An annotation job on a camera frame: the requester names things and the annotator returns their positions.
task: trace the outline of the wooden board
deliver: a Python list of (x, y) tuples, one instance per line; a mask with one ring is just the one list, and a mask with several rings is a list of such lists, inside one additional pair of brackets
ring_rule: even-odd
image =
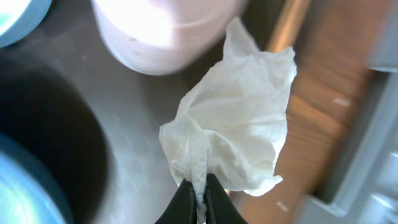
[(322, 181), (374, 73), (366, 61), (391, 0), (336, 0), (303, 49), (287, 108), (288, 136), (277, 162), (284, 181), (262, 197), (242, 196), (248, 223), (291, 223), (300, 199)]

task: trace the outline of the crumpled white paper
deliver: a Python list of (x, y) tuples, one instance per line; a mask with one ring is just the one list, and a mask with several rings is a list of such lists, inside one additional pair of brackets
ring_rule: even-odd
[(203, 222), (206, 175), (225, 189), (260, 196), (282, 181), (274, 168), (287, 134), (286, 107), (296, 76), (291, 47), (261, 52), (236, 17), (224, 57), (181, 100), (160, 142), (176, 183), (192, 182)]

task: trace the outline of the black object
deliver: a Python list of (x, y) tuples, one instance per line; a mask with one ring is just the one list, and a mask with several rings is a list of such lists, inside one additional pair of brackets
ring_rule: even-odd
[[(216, 175), (208, 174), (205, 191), (206, 224), (247, 223), (229, 199)], [(196, 224), (197, 208), (192, 183), (185, 179), (156, 224)]]

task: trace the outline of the wooden handle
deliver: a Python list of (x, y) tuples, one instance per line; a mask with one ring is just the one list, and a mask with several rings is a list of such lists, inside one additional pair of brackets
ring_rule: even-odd
[(311, 0), (286, 0), (267, 46), (269, 52), (279, 52), (296, 40)]

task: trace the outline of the white tissue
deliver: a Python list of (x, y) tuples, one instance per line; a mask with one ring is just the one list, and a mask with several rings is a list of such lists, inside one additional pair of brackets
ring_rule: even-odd
[(274, 168), (287, 134), (286, 107), (296, 75), (291, 47), (261, 52), (236, 17), (224, 57), (181, 100), (160, 142), (176, 183), (192, 182), (204, 221), (206, 175), (225, 189), (260, 196), (282, 181)]

